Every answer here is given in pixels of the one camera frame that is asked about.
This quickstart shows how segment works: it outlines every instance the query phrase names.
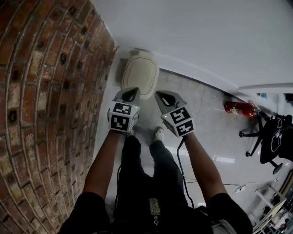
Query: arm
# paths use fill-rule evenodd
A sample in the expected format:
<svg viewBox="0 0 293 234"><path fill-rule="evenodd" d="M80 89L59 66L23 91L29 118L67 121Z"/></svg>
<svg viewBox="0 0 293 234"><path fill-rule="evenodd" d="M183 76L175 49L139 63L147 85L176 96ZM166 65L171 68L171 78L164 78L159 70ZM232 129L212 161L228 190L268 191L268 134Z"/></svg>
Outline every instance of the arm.
<svg viewBox="0 0 293 234"><path fill-rule="evenodd" d="M93 192L105 200L111 180L120 134L110 130L88 174L82 192Z"/></svg>
<svg viewBox="0 0 293 234"><path fill-rule="evenodd" d="M186 136L185 145L206 203L218 193L227 193L215 164L193 133Z"/></svg>

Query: fire extinguisher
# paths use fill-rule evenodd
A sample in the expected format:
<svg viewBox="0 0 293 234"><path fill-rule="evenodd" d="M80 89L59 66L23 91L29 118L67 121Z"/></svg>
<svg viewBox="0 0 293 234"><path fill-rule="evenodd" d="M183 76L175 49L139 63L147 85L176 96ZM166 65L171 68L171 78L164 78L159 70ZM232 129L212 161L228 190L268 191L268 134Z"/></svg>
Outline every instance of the fire extinguisher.
<svg viewBox="0 0 293 234"><path fill-rule="evenodd" d="M243 115L249 118L254 118L260 111L252 102L227 101L224 107L227 113Z"/></svg>

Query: black office chair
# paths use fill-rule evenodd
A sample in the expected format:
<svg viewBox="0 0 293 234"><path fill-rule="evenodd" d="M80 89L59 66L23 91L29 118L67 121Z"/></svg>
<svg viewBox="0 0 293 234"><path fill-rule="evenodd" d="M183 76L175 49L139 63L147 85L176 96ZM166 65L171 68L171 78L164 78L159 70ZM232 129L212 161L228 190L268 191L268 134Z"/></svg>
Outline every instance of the black office chair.
<svg viewBox="0 0 293 234"><path fill-rule="evenodd" d="M258 137L252 152L246 152L246 157L251 157L256 151L257 147L261 143L260 163L270 163L274 166L273 174L276 174L281 168L283 163L280 165L276 164L273 159L278 155L282 158L293 160L291 155L286 153L284 150L284 142L288 142L289 134L288 129L292 126L292 116L281 116L276 115L275 118L269 118L264 112L259 112L256 116L259 124L259 132L244 134L239 132L240 137ZM266 121L266 124L262 125L262 118Z"/></svg>

